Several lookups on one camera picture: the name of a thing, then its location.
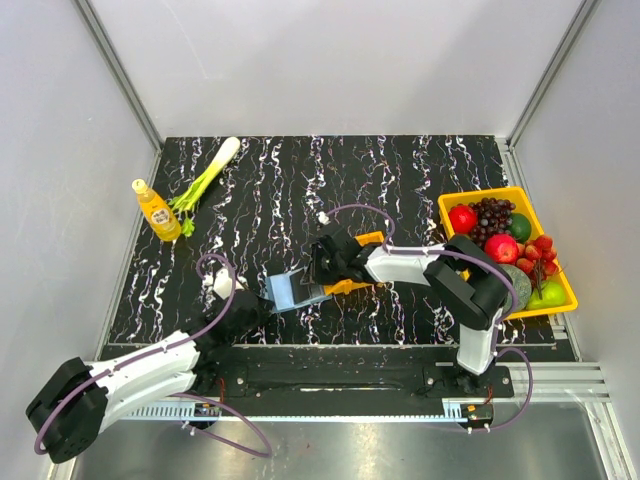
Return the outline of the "small orange card bin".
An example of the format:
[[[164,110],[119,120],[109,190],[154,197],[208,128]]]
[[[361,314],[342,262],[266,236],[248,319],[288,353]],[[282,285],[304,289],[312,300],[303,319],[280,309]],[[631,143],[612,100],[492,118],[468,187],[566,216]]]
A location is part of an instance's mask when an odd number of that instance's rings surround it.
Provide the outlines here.
[[[381,231],[375,231],[355,236],[355,240],[361,247],[373,246],[374,244],[381,244],[384,240],[384,234]],[[323,287],[324,294],[327,296],[338,294],[349,294],[354,290],[368,288],[371,286],[370,282],[355,282],[350,279],[340,280],[333,285],[327,285]]]

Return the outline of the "black credit card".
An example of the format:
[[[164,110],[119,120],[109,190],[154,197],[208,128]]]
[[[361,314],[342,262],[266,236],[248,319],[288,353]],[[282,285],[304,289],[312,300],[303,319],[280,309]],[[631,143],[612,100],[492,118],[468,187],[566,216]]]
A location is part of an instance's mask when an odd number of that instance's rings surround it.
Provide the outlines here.
[[[304,284],[300,286],[298,302],[309,305],[322,302],[326,299],[324,287],[317,284]]]

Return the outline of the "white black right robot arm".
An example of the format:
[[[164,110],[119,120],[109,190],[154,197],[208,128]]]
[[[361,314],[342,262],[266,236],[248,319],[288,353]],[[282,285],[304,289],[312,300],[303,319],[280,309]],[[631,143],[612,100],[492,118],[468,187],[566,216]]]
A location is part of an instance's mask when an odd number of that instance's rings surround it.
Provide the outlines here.
[[[491,382],[497,326],[518,300],[510,277],[469,238],[457,234],[434,246],[398,247],[381,233],[356,238],[336,222],[319,229],[299,284],[328,289],[353,284],[405,283],[430,287],[460,328],[455,384],[469,396]]]

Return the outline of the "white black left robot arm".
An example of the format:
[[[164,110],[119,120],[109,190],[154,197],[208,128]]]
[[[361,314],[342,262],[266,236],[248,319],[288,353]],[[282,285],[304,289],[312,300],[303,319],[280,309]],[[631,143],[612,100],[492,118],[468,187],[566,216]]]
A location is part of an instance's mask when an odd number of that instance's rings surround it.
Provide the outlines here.
[[[36,432],[35,453],[64,463],[140,407],[182,393],[218,392],[223,360],[269,319],[272,307],[271,301],[238,290],[188,329],[148,347],[107,361],[63,362],[26,408]]]

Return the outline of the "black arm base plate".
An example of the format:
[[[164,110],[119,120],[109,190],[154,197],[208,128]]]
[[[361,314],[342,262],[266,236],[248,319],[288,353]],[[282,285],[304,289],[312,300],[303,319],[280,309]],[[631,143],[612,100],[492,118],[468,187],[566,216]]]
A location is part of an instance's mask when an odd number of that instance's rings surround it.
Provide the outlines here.
[[[265,391],[374,391],[431,398],[508,399],[510,372],[492,364],[478,376],[458,365],[451,346],[240,346],[195,368],[190,391],[242,398]]]

